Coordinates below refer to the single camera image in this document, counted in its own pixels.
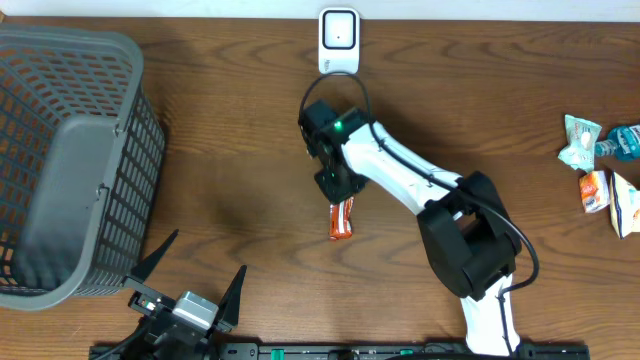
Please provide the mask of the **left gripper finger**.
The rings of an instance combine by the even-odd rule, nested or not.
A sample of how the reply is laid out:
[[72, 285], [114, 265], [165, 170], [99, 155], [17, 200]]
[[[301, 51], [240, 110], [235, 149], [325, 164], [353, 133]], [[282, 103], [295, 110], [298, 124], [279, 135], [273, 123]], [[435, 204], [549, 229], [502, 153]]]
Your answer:
[[139, 264], [131, 269], [128, 277], [139, 283], [144, 283], [151, 275], [155, 267], [159, 264], [160, 260], [173, 244], [177, 236], [178, 230], [175, 229], [155, 251], [153, 251], [150, 255], [145, 257]]
[[241, 293], [246, 276], [247, 266], [242, 265], [229, 285], [219, 304], [214, 325], [219, 332], [229, 333], [239, 322]]

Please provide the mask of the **red Top candy bar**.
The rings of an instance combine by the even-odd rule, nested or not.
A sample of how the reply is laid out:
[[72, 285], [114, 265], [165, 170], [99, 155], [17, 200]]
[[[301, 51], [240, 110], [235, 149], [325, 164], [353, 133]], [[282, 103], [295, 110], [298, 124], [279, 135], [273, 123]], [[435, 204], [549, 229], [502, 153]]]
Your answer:
[[353, 197], [339, 204], [330, 205], [329, 237], [331, 240], [348, 239], [353, 235], [350, 220], [353, 205]]

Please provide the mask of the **light blue snack pouch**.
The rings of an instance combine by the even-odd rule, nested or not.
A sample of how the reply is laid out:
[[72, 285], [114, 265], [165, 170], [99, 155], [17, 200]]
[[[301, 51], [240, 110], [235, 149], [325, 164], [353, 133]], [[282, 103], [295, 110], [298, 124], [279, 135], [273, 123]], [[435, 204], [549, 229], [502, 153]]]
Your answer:
[[569, 114], [564, 116], [568, 144], [559, 152], [558, 159], [574, 170], [589, 173], [594, 170], [595, 143], [602, 127], [595, 122]]

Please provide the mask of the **orange small carton box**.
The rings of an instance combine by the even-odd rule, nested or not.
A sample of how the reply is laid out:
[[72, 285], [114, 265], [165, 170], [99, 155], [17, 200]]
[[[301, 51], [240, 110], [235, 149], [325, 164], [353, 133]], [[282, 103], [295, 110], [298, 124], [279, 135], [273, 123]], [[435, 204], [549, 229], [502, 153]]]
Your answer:
[[586, 213], [595, 213], [610, 205], [609, 186], [604, 171], [592, 171], [581, 177], [579, 188]]

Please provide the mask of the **blue glass bottle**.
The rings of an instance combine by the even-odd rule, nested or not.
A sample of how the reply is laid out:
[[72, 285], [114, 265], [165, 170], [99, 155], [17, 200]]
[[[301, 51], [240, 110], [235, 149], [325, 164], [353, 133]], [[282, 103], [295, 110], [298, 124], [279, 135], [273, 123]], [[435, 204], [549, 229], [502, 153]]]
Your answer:
[[639, 158], [639, 126], [619, 126], [612, 129], [607, 138], [595, 144], [595, 156], [615, 156], [630, 162]]

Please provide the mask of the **orange noodle snack packet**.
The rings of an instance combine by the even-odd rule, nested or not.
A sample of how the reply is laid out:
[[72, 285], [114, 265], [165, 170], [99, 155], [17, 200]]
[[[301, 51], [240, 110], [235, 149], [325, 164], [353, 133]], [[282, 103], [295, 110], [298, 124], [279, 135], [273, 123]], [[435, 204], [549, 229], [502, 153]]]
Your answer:
[[620, 239], [639, 232], [639, 190], [613, 172], [609, 183], [611, 223]]

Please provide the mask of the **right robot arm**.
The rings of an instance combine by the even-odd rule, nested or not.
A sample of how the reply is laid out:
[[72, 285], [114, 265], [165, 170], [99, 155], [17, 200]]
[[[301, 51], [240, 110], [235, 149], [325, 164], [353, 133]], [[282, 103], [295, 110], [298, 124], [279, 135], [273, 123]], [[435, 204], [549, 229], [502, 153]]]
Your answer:
[[322, 164], [314, 179], [328, 201], [344, 208], [368, 181], [399, 200], [416, 217], [433, 272], [461, 300], [468, 348], [511, 355], [520, 337], [506, 290], [522, 246], [491, 180], [429, 163], [357, 108], [338, 115], [318, 101], [298, 124]]

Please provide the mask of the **white barcode scanner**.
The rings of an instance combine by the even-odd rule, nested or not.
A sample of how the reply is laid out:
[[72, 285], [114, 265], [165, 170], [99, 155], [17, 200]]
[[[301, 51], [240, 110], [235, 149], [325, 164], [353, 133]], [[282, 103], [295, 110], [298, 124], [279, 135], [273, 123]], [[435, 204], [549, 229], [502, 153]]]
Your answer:
[[318, 20], [319, 72], [356, 74], [360, 62], [359, 12], [348, 7], [327, 7]]

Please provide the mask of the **grey plastic shopping basket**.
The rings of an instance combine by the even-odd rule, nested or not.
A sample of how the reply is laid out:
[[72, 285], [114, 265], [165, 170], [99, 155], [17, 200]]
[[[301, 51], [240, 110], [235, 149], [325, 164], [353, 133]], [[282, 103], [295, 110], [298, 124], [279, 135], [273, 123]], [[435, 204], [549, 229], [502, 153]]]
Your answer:
[[111, 295], [139, 262], [166, 137], [113, 32], [1, 28], [1, 304]]

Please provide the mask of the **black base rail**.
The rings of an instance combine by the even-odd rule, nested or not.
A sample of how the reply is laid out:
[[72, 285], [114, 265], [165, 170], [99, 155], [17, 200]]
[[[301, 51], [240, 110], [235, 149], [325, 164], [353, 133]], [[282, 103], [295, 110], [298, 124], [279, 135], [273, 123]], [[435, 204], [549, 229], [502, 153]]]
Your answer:
[[93, 346], [90, 359], [205, 359], [205, 360], [477, 360], [481, 356], [456, 342], [432, 342], [424, 345], [259, 345], [225, 343], [193, 350], [184, 347], [156, 350], [120, 349]]

